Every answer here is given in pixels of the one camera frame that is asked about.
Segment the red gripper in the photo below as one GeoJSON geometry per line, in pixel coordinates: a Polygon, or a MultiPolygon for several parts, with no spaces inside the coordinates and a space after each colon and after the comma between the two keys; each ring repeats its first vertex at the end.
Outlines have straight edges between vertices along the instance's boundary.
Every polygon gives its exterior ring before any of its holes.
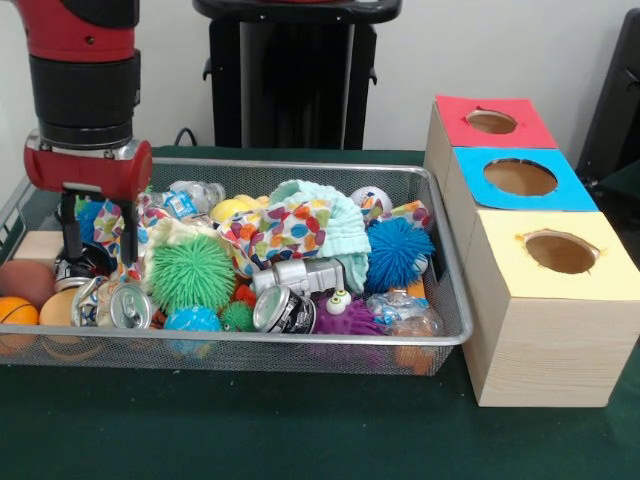
{"type": "MultiPolygon", "coordinates": [[[[55,147],[34,130],[24,146],[24,166],[30,182],[50,192],[85,192],[120,201],[124,227],[120,237],[121,260],[125,265],[138,259],[138,217],[133,202],[151,177],[152,150],[147,141],[133,139],[117,148],[72,150],[55,147]]],[[[76,196],[61,195],[60,217],[64,255],[80,257],[80,225],[75,215],[76,196]]]]}

